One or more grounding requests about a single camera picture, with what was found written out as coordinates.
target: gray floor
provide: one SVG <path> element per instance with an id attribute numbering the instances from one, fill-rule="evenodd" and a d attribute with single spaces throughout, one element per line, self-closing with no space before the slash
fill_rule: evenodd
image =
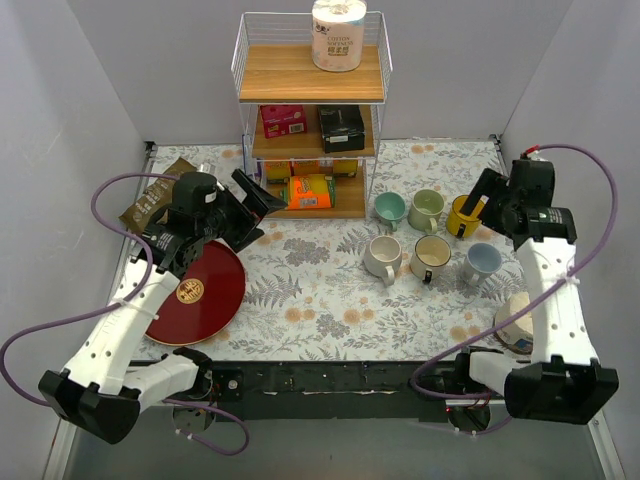
<path id="1" fill-rule="evenodd" d="M 587 427 L 514 420 L 476 439 L 411 420 L 270 420 L 249 428 L 249 449 L 221 457 L 177 436 L 170 408 L 153 408 L 118 445 L 79 433 L 65 478 L 604 478 Z M 233 424 L 214 424 L 205 436 L 228 448 L 242 441 Z"/>

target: green mug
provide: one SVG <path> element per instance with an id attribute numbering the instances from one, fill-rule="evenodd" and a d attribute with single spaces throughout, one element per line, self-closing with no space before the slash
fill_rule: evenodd
<path id="1" fill-rule="evenodd" d="M 407 211 L 404 199 L 397 193 L 385 192 L 376 197 L 375 207 L 382 223 L 391 227 L 394 232 L 398 230 L 398 222 Z"/>

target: round red tray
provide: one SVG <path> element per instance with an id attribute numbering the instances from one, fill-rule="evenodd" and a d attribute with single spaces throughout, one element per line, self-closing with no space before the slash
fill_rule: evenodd
<path id="1" fill-rule="evenodd" d="M 202 257 L 184 275 L 147 330 L 165 345 L 192 345 L 226 327 L 240 308 L 245 291 L 244 268 L 235 253 L 219 242 L 204 247 Z"/>

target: red box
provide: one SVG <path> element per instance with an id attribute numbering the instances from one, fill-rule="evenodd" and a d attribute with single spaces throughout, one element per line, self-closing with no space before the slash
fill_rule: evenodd
<path id="1" fill-rule="evenodd" d="M 302 105 L 262 105 L 260 112 L 265 138 L 307 131 L 307 117 Z"/>

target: brown snack bag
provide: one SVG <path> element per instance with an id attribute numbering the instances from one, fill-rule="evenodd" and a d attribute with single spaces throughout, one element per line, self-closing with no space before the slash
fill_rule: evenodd
<path id="1" fill-rule="evenodd" d="M 195 171 L 196 167 L 180 157 L 164 171 L 164 174 L 179 177 L 183 173 Z M 147 226 L 151 215 L 163 205 L 171 203 L 174 183 L 176 183 L 175 180 L 158 178 L 155 183 L 144 189 L 142 196 L 136 203 L 120 215 L 120 221 L 133 233 L 140 235 Z"/>

